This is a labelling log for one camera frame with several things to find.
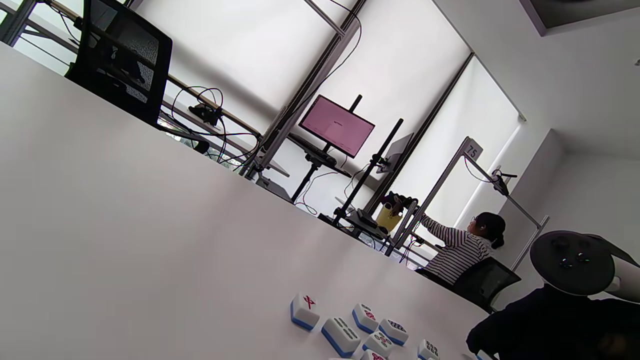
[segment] black hair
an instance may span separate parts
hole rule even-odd
[[[476,216],[476,227],[484,227],[486,239],[491,242],[491,248],[497,249],[504,245],[504,230],[506,224],[500,215],[481,213]]]

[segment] person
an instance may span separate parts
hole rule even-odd
[[[490,257],[492,249],[504,245],[506,225],[500,215],[481,213],[471,220],[467,231],[443,226],[427,215],[420,222],[445,247],[419,273],[446,288],[466,269]]]
[[[640,305],[545,284],[474,327],[467,347],[500,360],[640,359]]]

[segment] ceiling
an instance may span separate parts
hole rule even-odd
[[[531,0],[531,4],[545,26],[553,28],[636,8],[640,6],[640,0]]]
[[[434,0],[520,113],[571,151],[640,158],[640,8],[541,37],[517,0]]]

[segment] yellow container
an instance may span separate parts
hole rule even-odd
[[[383,206],[376,219],[378,226],[384,227],[390,233],[396,228],[398,223],[400,223],[400,220],[402,220],[402,213],[393,216],[392,210],[393,209],[387,209],[386,206]]]

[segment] mesh chair back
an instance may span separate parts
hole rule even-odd
[[[463,272],[453,284],[453,291],[491,313],[491,303],[496,295],[520,280],[496,259],[486,258]]]
[[[66,77],[157,124],[173,42],[116,0],[84,0],[77,60]]]

